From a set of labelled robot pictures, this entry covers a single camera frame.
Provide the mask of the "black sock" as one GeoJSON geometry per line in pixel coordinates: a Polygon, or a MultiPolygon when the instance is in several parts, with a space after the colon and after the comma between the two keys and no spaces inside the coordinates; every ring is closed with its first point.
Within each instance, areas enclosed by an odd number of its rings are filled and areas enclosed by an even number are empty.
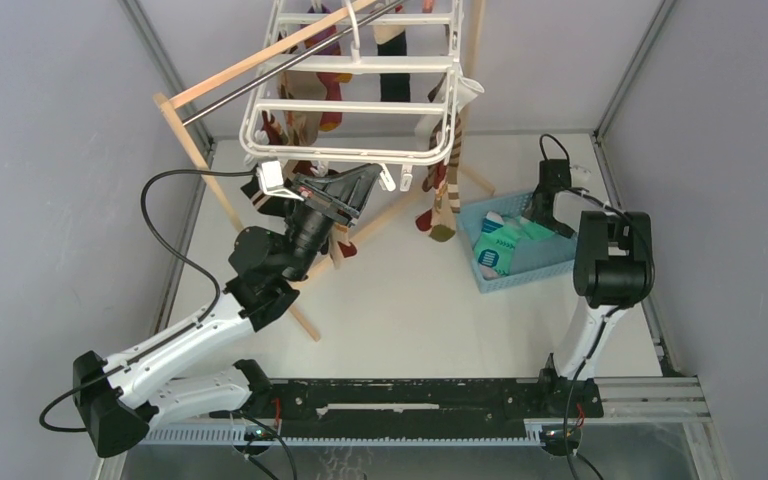
{"type": "Polygon", "coordinates": [[[264,193],[257,176],[242,185],[240,190],[258,213],[272,217],[283,217],[286,214],[287,200],[264,193]]]}

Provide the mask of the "white plastic sock hanger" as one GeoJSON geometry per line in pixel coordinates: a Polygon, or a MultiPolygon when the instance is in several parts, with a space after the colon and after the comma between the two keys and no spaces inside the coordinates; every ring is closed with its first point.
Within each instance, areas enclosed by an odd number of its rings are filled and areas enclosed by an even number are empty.
{"type": "Polygon", "coordinates": [[[384,167],[384,188],[408,189],[420,169],[448,160],[451,114],[483,93],[455,64],[462,42],[448,38],[464,13],[460,1],[431,10],[384,1],[264,61],[255,78],[279,74],[247,93],[237,139],[248,159],[375,163],[384,167]],[[284,100],[278,80],[287,70],[348,73],[352,80],[341,85],[341,101],[284,100]],[[293,146],[284,119],[289,110],[338,111],[343,121],[313,145],[293,146]]]}

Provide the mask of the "green white sock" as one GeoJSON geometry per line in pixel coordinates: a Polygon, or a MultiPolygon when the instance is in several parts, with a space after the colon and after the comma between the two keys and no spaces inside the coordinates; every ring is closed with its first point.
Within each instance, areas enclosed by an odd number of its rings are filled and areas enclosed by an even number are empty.
{"type": "Polygon", "coordinates": [[[554,236],[552,230],[522,216],[508,217],[488,212],[473,246],[473,255],[481,276],[493,280],[510,274],[517,246],[522,241],[543,241],[554,236]]]}

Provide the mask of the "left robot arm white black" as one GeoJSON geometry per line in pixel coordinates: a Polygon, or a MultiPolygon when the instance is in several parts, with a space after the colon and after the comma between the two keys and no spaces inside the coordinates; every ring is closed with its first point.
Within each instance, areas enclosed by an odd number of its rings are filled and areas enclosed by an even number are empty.
{"type": "Polygon", "coordinates": [[[360,217],[383,168],[367,163],[335,175],[297,174],[283,183],[285,230],[243,228],[228,262],[226,284],[205,268],[189,265],[212,283],[214,297],[184,320],[119,353],[88,351],[73,362],[71,397],[100,458],[126,452],[150,432],[213,411],[265,414],[273,394],[253,360],[202,377],[182,372],[213,351],[249,337],[282,317],[300,295],[336,225],[360,217]]]}

